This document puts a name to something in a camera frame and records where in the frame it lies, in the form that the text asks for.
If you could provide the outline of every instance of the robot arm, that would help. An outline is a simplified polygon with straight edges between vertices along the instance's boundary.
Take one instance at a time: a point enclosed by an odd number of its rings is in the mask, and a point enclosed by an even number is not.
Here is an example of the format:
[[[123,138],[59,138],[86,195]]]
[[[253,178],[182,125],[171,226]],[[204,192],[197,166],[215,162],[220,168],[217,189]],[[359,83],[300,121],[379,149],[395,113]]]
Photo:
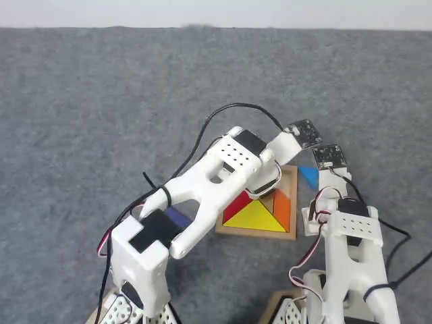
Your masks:
[[[315,210],[331,214],[322,214],[326,221],[322,227],[325,271],[310,270],[303,278],[304,284],[323,299],[321,302],[308,294],[309,323],[320,323],[321,319],[331,324],[358,323],[354,319],[361,319],[361,323],[398,324],[393,290],[374,290],[363,300],[370,287],[387,283],[378,210],[352,198],[344,199],[348,191],[343,177],[351,179],[351,174],[338,145],[317,147],[313,152],[319,168],[319,189],[324,190],[315,201]],[[307,235],[317,235],[320,225],[310,218],[310,208],[302,210],[304,227]]]
[[[232,128],[188,171],[150,196],[139,220],[129,216],[112,231],[114,283],[132,286],[134,304],[141,306],[144,316],[154,317],[170,300],[165,278],[168,256],[184,257],[241,191],[258,198],[271,190],[280,181],[280,165],[320,141],[308,119],[289,125],[268,144],[248,130]],[[163,210],[169,200],[175,205],[190,199],[200,206],[182,231]]]

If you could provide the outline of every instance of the black rubber band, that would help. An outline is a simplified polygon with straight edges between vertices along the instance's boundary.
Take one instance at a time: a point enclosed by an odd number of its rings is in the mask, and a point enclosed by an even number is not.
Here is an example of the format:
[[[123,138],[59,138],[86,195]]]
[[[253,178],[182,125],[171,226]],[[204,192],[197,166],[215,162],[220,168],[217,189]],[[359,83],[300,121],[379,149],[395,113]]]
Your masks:
[[[375,290],[383,289],[383,288],[390,288],[391,290],[395,290],[397,288],[397,285],[394,282],[389,282],[389,283],[381,283],[379,285],[372,286],[364,293],[363,300],[366,301],[369,295],[372,294]]]
[[[164,191],[164,193],[167,195],[168,207],[171,207],[172,199],[171,199],[171,194],[169,193],[168,189],[165,186],[159,186],[159,189],[162,189]]]

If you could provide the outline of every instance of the gray carpet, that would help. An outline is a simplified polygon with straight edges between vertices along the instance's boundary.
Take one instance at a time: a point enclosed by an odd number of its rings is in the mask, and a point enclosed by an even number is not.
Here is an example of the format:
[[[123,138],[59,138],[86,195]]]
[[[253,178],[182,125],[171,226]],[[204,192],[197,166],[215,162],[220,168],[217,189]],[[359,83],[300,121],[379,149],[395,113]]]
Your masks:
[[[83,323],[97,305],[96,245],[117,214],[188,154],[204,118],[258,103],[311,118],[341,144],[365,198],[415,235],[395,279],[432,246],[432,34],[336,30],[0,30],[0,318]],[[265,140],[260,113],[226,111]],[[310,152],[294,163],[313,165]],[[313,191],[299,178],[298,208]],[[312,238],[209,234],[167,278],[187,323],[254,323]],[[383,230],[384,252],[400,239]],[[323,247],[306,267],[324,266]],[[397,291],[403,323],[429,323],[432,263]]]

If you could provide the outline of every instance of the blue triangle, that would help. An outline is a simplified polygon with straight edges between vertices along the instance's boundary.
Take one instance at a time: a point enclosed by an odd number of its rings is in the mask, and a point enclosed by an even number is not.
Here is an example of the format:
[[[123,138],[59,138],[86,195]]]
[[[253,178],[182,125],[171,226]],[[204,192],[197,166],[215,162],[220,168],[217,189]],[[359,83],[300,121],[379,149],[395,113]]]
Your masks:
[[[314,189],[318,190],[318,169],[316,167],[300,167],[298,166],[300,173],[304,176],[308,185]]]

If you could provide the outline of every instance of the purple piece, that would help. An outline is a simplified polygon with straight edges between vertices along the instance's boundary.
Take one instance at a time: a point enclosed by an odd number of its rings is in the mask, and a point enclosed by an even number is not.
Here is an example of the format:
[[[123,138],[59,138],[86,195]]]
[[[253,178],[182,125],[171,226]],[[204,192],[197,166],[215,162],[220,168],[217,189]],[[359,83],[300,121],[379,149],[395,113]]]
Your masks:
[[[168,215],[168,217],[176,223],[178,226],[180,226],[183,230],[189,226],[192,221],[189,219],[189,217],[183,215],[181,212],[179,212],[174,207],[168,207],[165,210],[165,214]]]

